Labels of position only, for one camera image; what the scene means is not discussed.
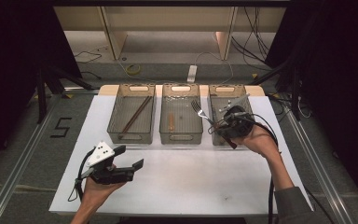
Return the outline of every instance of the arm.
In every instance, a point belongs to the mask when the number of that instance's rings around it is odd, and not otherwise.
[[[98,208],[103,205],[113,191],[121,188],[125,183],[101,185],[95,183],[90,177],[86,180],[83,199],[77,210],[72,224],[88,223]]]
[[[266,158],[276,190],[275,197],[280,223],[324,223],[310,210],[301,190],[294,186],[284,166],[281,153],[269,133],[254,125],[247,136],[233,138],[231,141],[237,145],[245,145]]]

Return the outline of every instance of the gray carpet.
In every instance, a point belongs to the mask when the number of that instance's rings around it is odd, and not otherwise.
[[[95,86],[140,82],[140,80],[125,77],[118,64],[80,63],[79,67],[81,71],[89,71],[102,77],[102,79],[97,79],[93,75],[84,74],[83,79]],[[153,80],[162,80],[168,77],[167,79],[171,81],[183,82],[186,80],[188,67],[189,64],[142,64],[142,73],[136,76]],[[254,68],[246,65],[233,65],[233,70],[235,76],[228,83],[249,83],[252,81],[253,78],[250,74],[253,73]],[[227,74],[230,74],[228,66],[200,65],[196,81],[200,84],[220,83],[227,79]],[[66,80],[63,83],[66,86],[74,85]],[[265,92],[275,92],[273,85],[274,79],[263,83],[262,86]],[[71,217],[51,214],[48,208],[54,197],[54,191],[59,185],[66,163],[71,156],[92,97],[92,94],[75,94],[72,98],[62,98],[59,101],[42,139],[21,177],[19,183],[21,186],[16,189],[11,197],[0,223],[69,223]],[[272,102],[272,105],[277,113],[281,110],[276,103]],[[0,152],[0,185],[5,183],[11,168],[17,162],[21,151],[32,135],[37,122],[37,109],[36,99],[31,100],[29,106],[24,108],[21,120],[8,139],[7,148]],[[64,138],[51,138],[54,134],[63,133],[63,130],[55,130],[60,118],[71,118],[62,121],[62,125],[70,129]],[[304,185],[315,195],[330,216],[337,220],[288,118],[277,115],[277,119],[281,119],[282,132]],[[354,223],[358,223],[358,189],[339,159],[333,156],[333,150],[318,123],[317,115],[309,119],[303,118],[301,122],[339,194],[348,206]],[[325,217],[316,202],[313,199],[310,200],[315,204],[315,211],[320,216]],[[118,221],[118,217],[96,216],[91,223],[117,223]],[[267,218],[247,217],[246,222],[248,224],[267,223]]]

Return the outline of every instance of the white table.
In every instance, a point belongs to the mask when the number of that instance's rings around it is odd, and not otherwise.
[[[161,104],[158,91],[157,96],[153,143],[127,145],[127,151],[114,160],[117,167],[124,167],[145,159],[144,167],[135,173],[132,182],[114,192],[98,213],[124,217],[246,217],[267,214],[270,172],[265,159],[245,147],[213,146],[205,121],[200,145],[162,145],[158,132]],[[76,212],[80,201],[67,202],[67,199],[86,153],[101,140],[111,148],[117,147],[106,131],[115,99],[116,96],[94,97],[50,212]],[[251,96],[250,102],[253,112],[267,120],[276,133],[288,172],[308,200],[268,97]],[[201,107],[208,108],[205,94],[201,95]]]

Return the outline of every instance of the fork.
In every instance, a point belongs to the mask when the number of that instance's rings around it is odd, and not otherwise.
[[[201,118],[204,118],[204,119],[208,120],[208,122],[209,122],[212,126],[214,126],[214,122],[213,122],[211,119],[209,119],[208,116],[206,116],[205,112],[201,109],[199,103],[197,103],[196,100],[193,100],[193,101],[191,102],[191,106],[193,106],[194,111],[196,111],[197,114],[198,114]]]
[[[214,122],[213,122],[211,119],[209,119],[208,116],[206,116],[205,112],[201,109],[199,103],[197,103],[196,100],[193,100],[193,101],[191,102],[191,106],[193,106],[193,109],[197,112],[197,114],[198,114],[201,118],[204,118],[204,119],[208,120],[208,122],[209,122],[213,127],[215,126],[215,125],[214,125]],[[228,142],[228,144],[229,144],[232,148],[235,149],[235,148],[237,147],[237,145],[236,145],[235,143],[231,142],[231,140],[230,140],[229,138],[225,138],[225,137],[223,137],[223,138],[226,140],[226,142]]]

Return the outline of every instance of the gray sleeve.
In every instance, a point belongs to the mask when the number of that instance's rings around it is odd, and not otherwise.
[[[281,224],[321,223],[320,217],[310,210],[299,187],[275,191],[275,200]]]

